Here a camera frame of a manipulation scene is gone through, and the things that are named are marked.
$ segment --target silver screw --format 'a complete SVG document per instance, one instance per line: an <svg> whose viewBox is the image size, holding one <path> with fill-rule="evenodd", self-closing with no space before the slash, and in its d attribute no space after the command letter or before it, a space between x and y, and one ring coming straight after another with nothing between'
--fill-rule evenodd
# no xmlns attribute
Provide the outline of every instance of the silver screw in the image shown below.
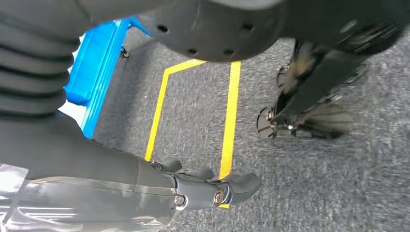
<svg viewBox="0 0 410 232"><path fill-rule="evenodd" d="M272 119L273 119L273 112L272 112L272 111L269 111L269 112L268 112L268 115L267 115L267 117L266 117L266 120L270 121L270 120L272 120Z"/></svg>
<svg viewBox="0 0 410 232"><path fill-rule="evenodd" d="M218 189L214 193L214 197L212 198L212 203L215 206L220 206L223 202L223 191Z"/></svg>
<svg viewBox="0 0 410 232"><path fill-rule="evenodd" d="M185 199L184 199L183 196L176 195L174 202L175 202L175 204L177 204L177 205L182 205L182 204L185 202Z"/></svg>

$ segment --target wheel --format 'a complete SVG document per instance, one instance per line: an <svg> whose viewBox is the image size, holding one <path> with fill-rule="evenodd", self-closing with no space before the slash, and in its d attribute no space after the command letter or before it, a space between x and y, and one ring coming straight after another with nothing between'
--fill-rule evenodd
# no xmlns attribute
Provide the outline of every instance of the wheel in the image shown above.
<svg viewBox="0 0 410 232"><path fill-rule="evenodd" d="M298 128L310 132L312 137L336 139L353 130L354 120L341 106L328 102L310 112Z"/></svg>
<svg viewBox="0 0 410 232"><path fill-rule="evenodd" d="M273 111L269 108L264 108L258 115L256 120L256 128L262 138L273 139L278 135L278 129L270 123L273 118Z"/></svg>
<svg viewBox="0 0 410 232"><path fill-rule="evenodd" d="M130 57L130 54L128 52L121 52L121 56L123 58L128 58L128 57Z"/></svg>

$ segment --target yellow floor marking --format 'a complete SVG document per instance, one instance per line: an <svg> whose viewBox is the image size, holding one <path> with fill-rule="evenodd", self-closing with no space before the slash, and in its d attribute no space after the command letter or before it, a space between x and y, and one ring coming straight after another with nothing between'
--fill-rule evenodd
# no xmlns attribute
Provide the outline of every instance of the yellow floor marking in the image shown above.
<svg viewBox="0 0 410 232"><path fill-rule="evenodd" d="M220 159L220 179L229 175L232 168L240 74L241 62L232 62L231 76L229 78L228 103L226 106L225 131L223 134L222 157ZM229 209L228 204L221 205L220 207Z"/></svg>
<svg viewBox="0 0 410 232"><path fill-rule="evenodd" d="M147 148L146 148L146 153L145 153L145 160L146 161L151 161L152 151L154 150L155 138L157 137L157 130L158 130L158 125L160 123L162 104L163 104L164 98L165 98L165 92L166 92L166 88L167 88L167 85L168 85L169 75L171 75L173 73L177 73L177 72L185 70L185 69L195 67L195 66L203 64L205 62L206 61L191 59L191 60L188 60L186 62L177 64L177 65L174 65L172 67L169 67L169 68L165 69L164 75L162 77L160 93L158 95L157 107L155 108L154 119L152 120L151 133L149 134L148 145L147 145Z"/></svg>
<svg viewBox="0 0 410 232"><path fill-rule="evenodd" d="M154 150L155 138L157 136L158 125L160 123L162 104L165 98L165 92L168 85L169 76L173 73L189 69L206 61L192 59L186 62L165 69L162 77L160 93L158 95L157 107L155 108L154 119L152 120L151 132L149 134L148 145L145 153L145 160L151 161L152 151ZM241 62L231 63L231 75L229 78L228 103L226 106L225 131L223 135L222 156L220 160L220 179L223 179L231 173L232 160L234 154L235 124L236 111L239 94L239 79L241 73ZM221 205L221 208L229 209L229 205Z"/></svg>

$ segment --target transparent plastic cover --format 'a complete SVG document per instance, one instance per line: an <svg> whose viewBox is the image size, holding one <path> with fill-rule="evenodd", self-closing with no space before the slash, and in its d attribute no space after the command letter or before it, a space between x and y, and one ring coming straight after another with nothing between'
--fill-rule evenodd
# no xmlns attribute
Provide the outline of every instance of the transparent plastic cover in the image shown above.
<svg viewBox="0 0 410 232"><path fill-rule="evenodd" d="M28 181L0 164L0 231L153 232L176 215L173 188L72 177Z"/></svg>

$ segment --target blue metal frame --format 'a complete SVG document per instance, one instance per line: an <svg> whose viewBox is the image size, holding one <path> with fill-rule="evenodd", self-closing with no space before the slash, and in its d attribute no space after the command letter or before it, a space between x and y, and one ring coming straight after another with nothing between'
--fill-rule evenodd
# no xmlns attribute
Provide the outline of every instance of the blue metal frame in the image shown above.
<svg viewBox="0 0 410 232"><path fill-rule="evenodd" d="M135 17L103 24L85 34L66 85L67 100L87 108L81 129L92 138L127 30L149 32Z"/></svg>

